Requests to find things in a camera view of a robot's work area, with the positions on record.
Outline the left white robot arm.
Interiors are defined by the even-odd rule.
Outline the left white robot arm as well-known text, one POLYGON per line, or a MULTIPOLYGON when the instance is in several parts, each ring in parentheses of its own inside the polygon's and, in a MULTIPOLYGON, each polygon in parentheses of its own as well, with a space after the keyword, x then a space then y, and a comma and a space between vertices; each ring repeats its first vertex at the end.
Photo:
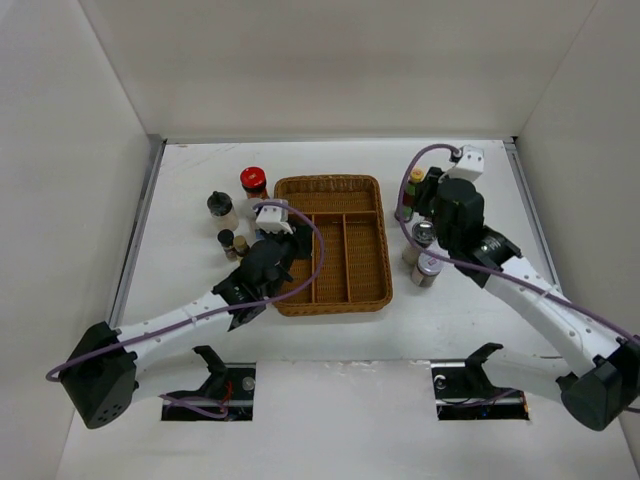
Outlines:
POLYGON ((261 315, 317 242, 317 229, 304 225, 267 234, 225 279, 183 307, 127 327, 89 327, 58 374, 84 425, 104 427, 150 397, 226 417, 233 383, 215 341, 261 315))

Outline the red lid chili sauce jar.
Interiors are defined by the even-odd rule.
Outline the red lid chili sauce jar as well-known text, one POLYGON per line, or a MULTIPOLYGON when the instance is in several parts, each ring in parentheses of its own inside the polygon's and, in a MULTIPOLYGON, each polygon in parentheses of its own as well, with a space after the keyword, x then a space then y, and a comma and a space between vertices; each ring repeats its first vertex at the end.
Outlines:
POLYGON ((266 200, 269 198, 267 178, 262 168, 247 167, 240 173, 239 179, 248 199, 266 200))

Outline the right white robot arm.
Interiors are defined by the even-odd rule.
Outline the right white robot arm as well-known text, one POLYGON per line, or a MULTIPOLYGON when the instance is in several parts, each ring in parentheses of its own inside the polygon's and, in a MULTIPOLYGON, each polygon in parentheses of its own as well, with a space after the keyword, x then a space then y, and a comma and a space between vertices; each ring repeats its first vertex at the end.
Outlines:
POLYGON ((606 429, 639 398, 639 339, 558 293, 521 250, 484 223, 473 183, 437 167, 416 190, 416 211, 431 219, 447 262, 517 312, 558 358, 544 360, 487 343, 470 355, 464 384, 483 396, 514 388, 561 403, 583 426, 606 429))

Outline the silver lid blue label jar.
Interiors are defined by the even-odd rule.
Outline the silver lid blue label jar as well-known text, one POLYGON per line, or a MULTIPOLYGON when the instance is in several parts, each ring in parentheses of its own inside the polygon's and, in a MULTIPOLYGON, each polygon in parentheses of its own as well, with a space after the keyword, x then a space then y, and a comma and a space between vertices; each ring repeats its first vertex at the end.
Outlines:
POLYGON ((271 207, 265 203, 264 199, 252 198, 245 202, 244 215, 248 220, 256 225, 264 225, 271 219, 271 207))

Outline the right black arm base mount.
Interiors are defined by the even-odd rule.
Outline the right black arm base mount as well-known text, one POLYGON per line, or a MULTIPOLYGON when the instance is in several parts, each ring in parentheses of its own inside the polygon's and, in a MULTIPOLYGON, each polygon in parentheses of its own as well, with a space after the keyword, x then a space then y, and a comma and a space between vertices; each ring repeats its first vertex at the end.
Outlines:
POLYGON ((493 386, 482 370, 489 355, 502 348, 488 343, 465 359, 430 363, 440 421, 530 420, 524 393, 493 386))

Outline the yellow cap green label bottle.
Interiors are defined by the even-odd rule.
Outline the yellow cap green label bottle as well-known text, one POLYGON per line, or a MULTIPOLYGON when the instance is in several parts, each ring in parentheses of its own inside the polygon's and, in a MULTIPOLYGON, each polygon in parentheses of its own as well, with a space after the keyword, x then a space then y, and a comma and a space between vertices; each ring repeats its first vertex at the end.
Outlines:
POLYGON ((407 183, 403 188, 400 210, 400 219, 405 223, 410 222, 413 218, 417 187, 424 177, 425 171, 418 167, 414 167, 407 177, 407 183))

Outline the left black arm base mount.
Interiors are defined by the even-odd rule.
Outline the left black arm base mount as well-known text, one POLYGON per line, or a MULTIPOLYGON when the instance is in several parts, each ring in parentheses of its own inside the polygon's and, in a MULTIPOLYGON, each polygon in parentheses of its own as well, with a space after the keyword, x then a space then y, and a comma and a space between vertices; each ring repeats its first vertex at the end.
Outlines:
POLYGON ((208 346, 194 348, 207 377, 198 388, 162 396, 161 420, 168 422, 248 422, 253 420, 256 363, 224 363, 208 346))

